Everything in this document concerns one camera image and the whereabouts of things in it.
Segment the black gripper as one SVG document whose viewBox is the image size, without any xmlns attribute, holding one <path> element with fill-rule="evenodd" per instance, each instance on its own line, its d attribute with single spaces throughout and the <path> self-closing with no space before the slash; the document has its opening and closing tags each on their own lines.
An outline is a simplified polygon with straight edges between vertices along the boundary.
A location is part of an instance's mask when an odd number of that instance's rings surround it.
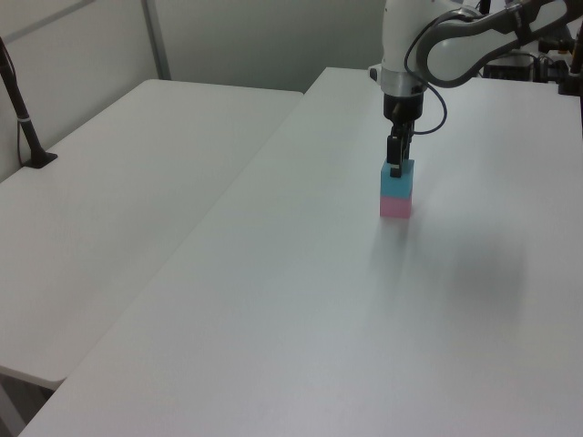
<svg viewBox="0 0 583 437">
<path fill-rule="evenodd" d="M 384 94 L 384 117 L 393 124 L 386 144 L 386 163 L 391 178 L 402 176 L 402 160 L 409 158 L 414 122 L 423 114 L 423 103 L 423 94 L 412 97 L 393 97 Z"/>
</svg>

